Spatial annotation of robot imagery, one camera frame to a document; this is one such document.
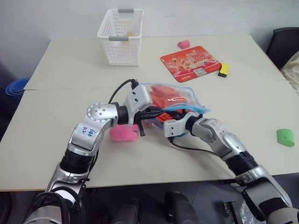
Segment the pink sponge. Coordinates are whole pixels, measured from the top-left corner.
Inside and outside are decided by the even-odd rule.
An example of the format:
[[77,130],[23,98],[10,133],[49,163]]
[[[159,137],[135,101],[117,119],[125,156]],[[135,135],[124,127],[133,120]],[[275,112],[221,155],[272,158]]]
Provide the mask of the pink sponge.
[[178,43],[178,46],[179,46],[181,49],[185,49],[185,48],[190,47],[190,42],[189,42],[188,40],[181,41],[181,42]]
[[136,141],[138,125],[129,127],[127,125],[117,125],[110,129],[110,137],[113,141]]

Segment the yellow sponge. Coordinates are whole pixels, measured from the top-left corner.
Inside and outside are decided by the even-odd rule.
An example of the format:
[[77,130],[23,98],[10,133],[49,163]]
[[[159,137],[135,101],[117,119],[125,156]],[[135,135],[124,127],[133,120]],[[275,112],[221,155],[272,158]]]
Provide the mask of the yellow sponge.
[[222,64],[221,69],[218,73],[218,76],[221,76],[221,77],[228,76],[228,69],[229,69],[229,64]]

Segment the white table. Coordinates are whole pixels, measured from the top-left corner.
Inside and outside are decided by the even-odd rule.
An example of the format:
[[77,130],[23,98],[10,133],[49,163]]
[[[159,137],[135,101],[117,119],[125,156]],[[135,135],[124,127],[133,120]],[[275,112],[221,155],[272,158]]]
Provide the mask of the white table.
[[[115,77],[176,83],[159,57],[177,51],[175,43],[182,39],[143,38],[139,67],[104,65],[96,40],[52,42],[0,143],[0,190],[44,189],[73,128],[88,105],[108,101],[119,85]],[[227,78],[208,74],[182,83],[212,110],[206,117],[223,121],[273,175],[299,172],[299,98],[251,37],[188,39],[231,65]],[[123,102],[128,91],[122,89],[115,100]],[[280,128],[293,130],[294,147],[277,143]],[[176,150],[157,129],[146,129],[146,134],[136,142],[116,143],[107,133],[88,187],[233,177],[213,155]],[[209,149],[190,135],[180,144]]]

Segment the green block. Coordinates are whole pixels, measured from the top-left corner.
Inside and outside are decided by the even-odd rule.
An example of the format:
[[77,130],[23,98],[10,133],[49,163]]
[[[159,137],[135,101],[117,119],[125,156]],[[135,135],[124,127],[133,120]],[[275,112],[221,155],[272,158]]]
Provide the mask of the green block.
[[293,132],[290,129],[279,129],[276,131],[276,134],[278,143],[289,147],[295,145]]

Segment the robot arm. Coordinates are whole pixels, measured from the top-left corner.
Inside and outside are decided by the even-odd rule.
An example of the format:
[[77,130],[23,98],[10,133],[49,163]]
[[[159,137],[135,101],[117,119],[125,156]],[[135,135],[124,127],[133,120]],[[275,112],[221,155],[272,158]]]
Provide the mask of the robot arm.
[[34,211],[24,224],[75,223],[78,220],[72,219],[69,209],[74,205],[81,211],[83,220],[85,212],[81,195],[98,157],[104,132],[117,124],[137,123],[141,126],[141,119],[161,114],[160,109],[151,110],[152,99],[144,86],[137,83],[132,89],[123,106],[95,103],[87,108],[85,118],[75,127],[46,192],[37,196]]
[[298,210],[292,208],[287,193],[220,121],[200,118],[189,112],[180,121],[171,120],[164,124],[166,137],[186,132],[206,142],[234,172],[236,182],[246,187],[242,195],[258,220],[267,220],[270,224],[298,223]]

